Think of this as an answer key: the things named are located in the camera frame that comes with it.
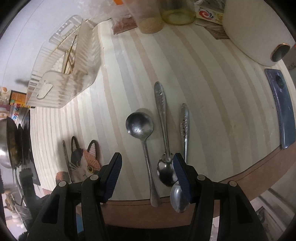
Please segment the spoon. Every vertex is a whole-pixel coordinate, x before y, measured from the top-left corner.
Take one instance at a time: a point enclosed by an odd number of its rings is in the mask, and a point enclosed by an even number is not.
[[[183,143],[183,157],[186,163],[189,142],[189,109],[186,104],[182,104],[181,108],[180,133]],[[189,206],[189,202],[182,193],[182,189],[178,181],[174,184],[170,191],[170,203],[177,213],[185,212],[187,207]]]
[[[163,133],[163,143],[165,146],[165,153],[157,164],[157,175],[164,185],[172,187],[178,178],[173,167],[173,154],[170,152],[168,143],[165,92],[162,84],[159,82],[156,82],[154,85],[154,95]]]
[[[153,207],[158,207],[158,205],[160,204],[160,198],[157,193],[154,180],[152,178],[151,163],[149,160],[146,144],[147,138],[151,135],[153,131],[153,121],[149,115],[142,112],[135,112],[130,114],[126,119],[126,130],[131,136],[140,139],[140,141],[142,142],[149,176],[150,203]]]

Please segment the cat-shaped coaster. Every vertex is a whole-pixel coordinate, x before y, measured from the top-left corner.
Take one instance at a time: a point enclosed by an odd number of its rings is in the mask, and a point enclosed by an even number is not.
[[[86,178],[93,174],[97,174],[101,169],[99,162],[99,144],[92,140],[86,149],[81,149],[76,137],[71,140],[71,160],[68,162],[67,172],[58,172],[56,174],[56,184],[65,180],[74,183],[83,182]]]

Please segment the striped tablecloth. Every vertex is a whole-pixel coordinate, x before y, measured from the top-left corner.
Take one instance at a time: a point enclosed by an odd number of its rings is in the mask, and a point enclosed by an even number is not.
[[[276,107],[264,67],[230,40],[216,40],[197,25],[169,26],[144,35],[136,28],[117,36],[111,22],[99,24],[102,66],[95,83],[61,109],[31,110],[33,155],[41,185],[55,188],[55,175],[67,170],[62,150],[74,135],[81,146],[98,140],[101,164],[114,152],[123,168],[113,200],[149,198],[149,182],[139,140],[125,128],[128,115],[150,113],[153,134],[147,141],[153,176],[160,196],[168,196],[156,174],[164,153],[153,85],[163,84],[168,102],[168,129],[173,153],[181,152],[179,113],[190,109],[188,164],[213,181],[238,174],[280,145]],[[284,63],[281,69],[295,109],[296,90]]]

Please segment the cat face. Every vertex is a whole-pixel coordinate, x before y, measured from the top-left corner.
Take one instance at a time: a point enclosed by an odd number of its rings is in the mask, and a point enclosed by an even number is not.
[[[71,142],[71,162],[69,163],[69,171],[71,179],[76,182],[82,182],[89,176],[97,174],[101,168],[98,160],[98,143],[91,141],[87,150],[78,146],[78,141],[72,137]]]

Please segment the cat eye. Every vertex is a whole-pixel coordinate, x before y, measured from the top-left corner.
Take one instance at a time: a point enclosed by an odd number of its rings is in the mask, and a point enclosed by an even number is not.
[[[90,173],[93,173],[93,172],[94,172],[94,169],[93,169],[93,167],[91,167],[91,166],[88,166],[87,169],[88,169],[88,171],[89,171]]]

